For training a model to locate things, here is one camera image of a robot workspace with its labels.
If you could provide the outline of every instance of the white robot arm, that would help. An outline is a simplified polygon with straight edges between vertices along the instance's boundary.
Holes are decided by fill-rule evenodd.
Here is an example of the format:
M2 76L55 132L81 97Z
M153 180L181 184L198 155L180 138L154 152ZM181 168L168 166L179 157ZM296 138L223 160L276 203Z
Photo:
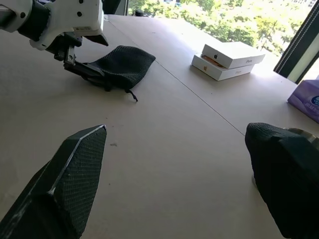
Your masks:
M0 29L18 31L31 46L54 54L64 69L84 79L103 77L101 69L75 60L82 37L108 46L102 34L102 0L0 0Z
M47 49L64 32L95 36L103 31L102 0L0 0L0 29L19 31L31 46Z

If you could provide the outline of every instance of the green foliage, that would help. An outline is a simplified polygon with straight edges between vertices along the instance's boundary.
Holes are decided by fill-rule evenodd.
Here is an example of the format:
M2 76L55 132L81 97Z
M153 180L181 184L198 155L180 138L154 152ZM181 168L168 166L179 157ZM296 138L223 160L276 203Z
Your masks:
M129 0L129 13L184 19L222 42L241 41L276 55L305 20L310 8L291 0Z

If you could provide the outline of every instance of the drawstring bag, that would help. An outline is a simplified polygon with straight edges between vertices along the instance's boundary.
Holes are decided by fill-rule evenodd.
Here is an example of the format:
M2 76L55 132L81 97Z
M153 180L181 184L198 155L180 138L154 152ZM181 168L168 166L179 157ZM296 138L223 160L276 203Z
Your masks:
M86 63L103 71L104 77L100 79L83 77L83 79L96 86L104 87L105 91L111 91L113 87L124 89L126 93L132 94L137 102L138 99L131 88L143 79L154 61L153 55L139 48L118 46L105 57L92 63Z

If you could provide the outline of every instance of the white box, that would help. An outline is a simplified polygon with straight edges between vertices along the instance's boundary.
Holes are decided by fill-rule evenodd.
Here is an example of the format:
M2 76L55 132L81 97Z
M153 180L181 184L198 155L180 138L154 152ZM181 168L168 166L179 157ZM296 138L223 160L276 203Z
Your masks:
M242 42L225 42L215 46L205 44L202 54L228 69L254 65L265 57L262 52Z
M254 67L254 65L250 65L227 69L214 60L210 59L209 57L201 54L194 55L191 64L202 72L205 72L210 77L214 78L216 81L221 81L231 77L247 74L251 72Z

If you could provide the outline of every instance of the white table surface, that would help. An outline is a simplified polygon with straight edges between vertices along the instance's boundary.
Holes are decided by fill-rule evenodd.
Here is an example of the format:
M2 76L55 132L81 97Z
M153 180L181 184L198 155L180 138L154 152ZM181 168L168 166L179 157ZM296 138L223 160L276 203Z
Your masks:
M317 133L316 123L286 104L296 86L257 69L216 82L189 67L200 44L213 41L204 33L188 41L183 22L109 20L110 46L85 40L77 59L94 61L121 44L154 54L134 87L137 104L63 70L17 33L0 32L0 218L64 138L106 124L100 184L82 238L282 238L251 183L243 134L251 121Z

